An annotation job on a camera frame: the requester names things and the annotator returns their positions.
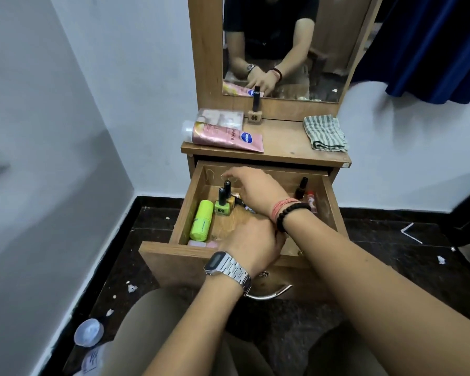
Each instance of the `watch face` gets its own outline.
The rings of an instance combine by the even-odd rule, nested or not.
[[[213,254],[213,256],[210,258],[209,261],[207,261],[207,264],[204,266],[204,270],[206,272],[212,272],[214,271],[223,257],[225,257],[226,252],[216,252]]]

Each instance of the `black bottle cap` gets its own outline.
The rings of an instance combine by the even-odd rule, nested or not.
[[[306,187],[306,184],[308,183],[308,178],[307,177],[303,177],[303,179],[301,180],[301,183],[299,184],[299,188],[300,189],[304,189]]]
[[[219,205],[225,205],[226,204],[226,194],[225,194],[225,188],[224,187],[219,188],[218,201],[219,201]]]
[[[225,195],[226,199],[229,199],[232,196],[232,183],[229,180],[225,181]]]
[[[260,87],[254,87],[254,96],[252,97],[252,111],[257,112],[260,110]]]

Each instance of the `blue curtain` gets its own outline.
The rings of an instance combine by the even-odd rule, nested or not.
[[[470,102],[470,0],[396,0],[352,81],[433,104]]]

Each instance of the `black t-shirt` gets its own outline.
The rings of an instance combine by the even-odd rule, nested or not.
[[[319,0],[225,0],[225,31],[243,31],[245,53],[254,59],[283,59],[293,48],[301,18],[317,19]]]

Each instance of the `wooden tabletop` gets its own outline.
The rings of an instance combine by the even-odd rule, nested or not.
[[[181,145],[181,153],[327,167],[350,167],[352,163],[348,153],[313,150],[303,123],[299,121],[263,119],[261,125],[244,123],[244,131],[263,135],[264,153],[187,142]]]

